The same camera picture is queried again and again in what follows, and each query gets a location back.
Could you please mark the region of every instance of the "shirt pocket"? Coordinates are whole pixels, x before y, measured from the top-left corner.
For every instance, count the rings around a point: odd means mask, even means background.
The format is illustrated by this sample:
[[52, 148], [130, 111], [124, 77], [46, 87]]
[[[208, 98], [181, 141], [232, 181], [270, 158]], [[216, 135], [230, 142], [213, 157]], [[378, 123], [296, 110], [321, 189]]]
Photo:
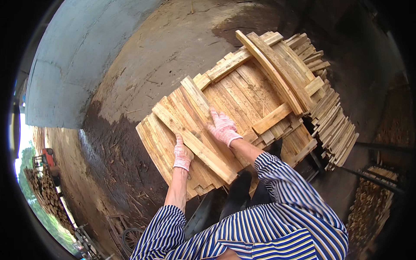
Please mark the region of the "shirt pocket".
[[254, 260], [316, 258], [315, 246], [306, 228], [268, 242], [254, 243], [250, 254]]

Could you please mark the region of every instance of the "worker's left hand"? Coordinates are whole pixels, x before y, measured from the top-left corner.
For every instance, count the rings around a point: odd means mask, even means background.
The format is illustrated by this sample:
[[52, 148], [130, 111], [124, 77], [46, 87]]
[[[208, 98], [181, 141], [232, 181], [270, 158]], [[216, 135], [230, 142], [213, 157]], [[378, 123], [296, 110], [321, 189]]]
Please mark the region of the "worker's left hand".
[[189, 171], [189, 165], [193, 160], [193, 156], [193, 152], [183, 144], [182, 136], [176, 134], [175, 163], [173, 166]]

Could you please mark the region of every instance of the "knit glove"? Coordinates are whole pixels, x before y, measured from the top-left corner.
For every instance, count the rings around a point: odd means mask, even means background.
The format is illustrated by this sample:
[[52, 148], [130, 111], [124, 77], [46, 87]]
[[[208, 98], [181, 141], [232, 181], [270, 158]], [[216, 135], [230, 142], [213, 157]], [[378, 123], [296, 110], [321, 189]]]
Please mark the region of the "knit glove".
[[173, 166], [184, 168], [185, 170], [189, 171], [189, 165], [193, 160], [193, 152], [183, 144], [183, 139], [180, 134], [176, 134], [176, 145], [174, 153], [175, 163]]
[[235, 122], [226, 116], [224, 112], [221, 111], [220, 115], [218, 115], [215, 108], [210, 107], [209, 110], [215, 126], [208, 123], [207, 128], [216, 139], [230, 147], [231, 141], [243, 138], [241, 135], [236, 133], [237, 127]]

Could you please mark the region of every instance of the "red tractor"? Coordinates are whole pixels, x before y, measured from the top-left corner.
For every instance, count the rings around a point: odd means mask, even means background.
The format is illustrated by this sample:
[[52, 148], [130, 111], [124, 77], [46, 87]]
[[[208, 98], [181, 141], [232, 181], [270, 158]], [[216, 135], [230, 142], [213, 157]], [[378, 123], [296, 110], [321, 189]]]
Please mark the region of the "red tractor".
[[42, 149], [41, 155], [32, 157], [32, 164], [33, 168], [38, 169], [38, 172], [42, 172], [41, 167], [49, 168], [55, 186], [58, 187], [61, 185], [61, 181], [59, 180], [59, 167], [56, 164], [52, 148]]

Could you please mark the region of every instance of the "person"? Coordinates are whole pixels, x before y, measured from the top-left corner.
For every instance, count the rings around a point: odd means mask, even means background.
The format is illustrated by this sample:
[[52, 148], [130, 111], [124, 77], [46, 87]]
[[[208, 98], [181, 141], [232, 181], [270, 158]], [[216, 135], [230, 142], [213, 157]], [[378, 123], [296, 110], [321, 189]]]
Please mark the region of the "person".
[[[277, 156], [244, 141], [223, 112], [214, 108], [210, 112], [214, 125], [208, 124], [209, 131], [242, 154], [258, 174], [253, 199], [264, 187], [269, 203], [222, 214], [218, 223], [185, 241], [186, 181], [194, 155], [177, 134], [164, 206], [140, 237], [131, 259], [344, 259], [347, 230], [317, 191]], [[242, 177], [232, 183], [229, 196]]]

